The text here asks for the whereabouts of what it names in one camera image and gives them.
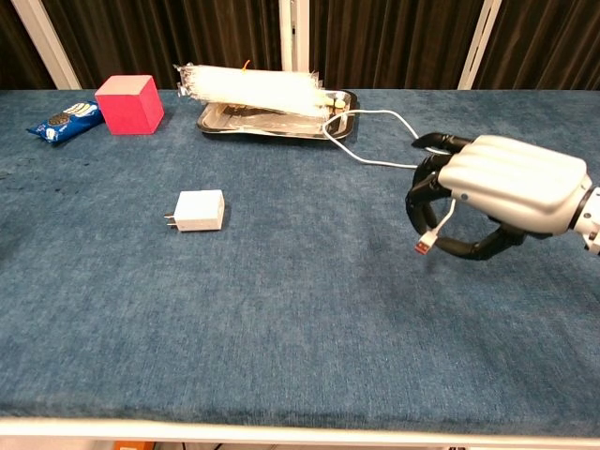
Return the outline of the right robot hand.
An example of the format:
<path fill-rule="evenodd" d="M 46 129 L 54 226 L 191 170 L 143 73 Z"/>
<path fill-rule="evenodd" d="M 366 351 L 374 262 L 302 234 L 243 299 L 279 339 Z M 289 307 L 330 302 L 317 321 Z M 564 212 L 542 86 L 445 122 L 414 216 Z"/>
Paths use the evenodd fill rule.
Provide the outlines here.
<path fill-rule="evenodd" d="M 461 259 L 484 261 L 521 245 L 527 236 L 545 239 L 568 231 L 583 238 L 586 250 L 599 252 L 599 188 L 583 159 L 494 135 L 469 140 L 435 132 L 412 144 L 438 151 L 416 167 L 405 198 L 420 235 L 417 252 L 437 247 Z M 472 243 L 441 237 L 445 221 L 431 205 L 444 198 L 485 214 L 498 229 Z"/>

